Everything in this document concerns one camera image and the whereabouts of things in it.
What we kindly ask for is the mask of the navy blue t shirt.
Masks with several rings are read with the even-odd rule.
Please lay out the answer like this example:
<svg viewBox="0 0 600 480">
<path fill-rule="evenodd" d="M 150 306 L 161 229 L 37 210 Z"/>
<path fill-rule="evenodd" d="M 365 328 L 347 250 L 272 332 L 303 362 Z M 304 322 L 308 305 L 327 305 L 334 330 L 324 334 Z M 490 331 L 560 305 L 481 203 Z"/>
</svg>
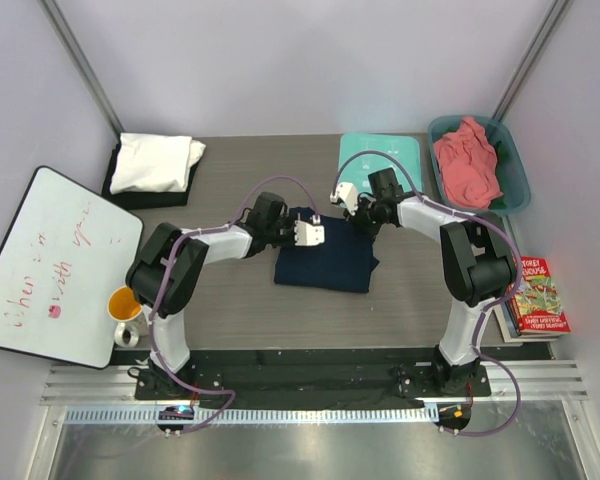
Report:
<svg viewBox="0 0 600 480">
<path fill-rule="evenodd" d="M 374 240 L 357 234 L 342 218 L 321 217 L 325 241 L 313 247 L 282 248 L 274 268 L 277 285 L 366 294 L 379 260 Z"/>
</svg>

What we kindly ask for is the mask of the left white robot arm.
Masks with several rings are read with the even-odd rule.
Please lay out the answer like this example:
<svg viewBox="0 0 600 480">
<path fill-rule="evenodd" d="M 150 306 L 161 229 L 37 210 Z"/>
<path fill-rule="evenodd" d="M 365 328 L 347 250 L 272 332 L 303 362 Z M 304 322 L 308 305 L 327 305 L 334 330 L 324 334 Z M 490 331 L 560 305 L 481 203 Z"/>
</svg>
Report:
<svg viewBox="0 0 600 480">
<path fill-rule="evenodd" d="M 159 224 L 136 255 L 126 274 L 148 319 L 151 361 L 162 368 L 159 388 L 170 398 L 185 397 L 193 385 L 192 373 L 183 368 L 190 359 L 185 339 L 184 309 L 189 304 L 203 267 L 224 260 L 252 257 L 269 245 L 290 246 L 294 220 L 284 199 L 274 193 L 259 194 L 233 225 L 206 232 Z"/>
</svg>

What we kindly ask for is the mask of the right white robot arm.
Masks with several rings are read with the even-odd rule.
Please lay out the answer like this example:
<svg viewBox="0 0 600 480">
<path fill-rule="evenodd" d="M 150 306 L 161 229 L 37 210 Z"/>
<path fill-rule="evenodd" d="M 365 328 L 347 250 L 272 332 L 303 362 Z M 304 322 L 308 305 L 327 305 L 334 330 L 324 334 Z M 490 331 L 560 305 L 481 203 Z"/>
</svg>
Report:
<svg viewBox="0 0 600 480">
<path fill-rule="evenodd" d="M 333 204 L 345 208 L 356 232 L 375 237 L 384 225 L 406 228 L 437 241 L 445 285 L 453 298 L 445 333 L 436 347 L 431 380 L 437 391 L 452 395 L 468 381 L 464 366 L 479 357 L 484 323 L 497 301 L 518 279 L 514 244 L 487 214 L 453 210 L 418 192 L 405 191 L 391 168 L 370 175 L 372 192 L 339 182 Z"/>
</svg>

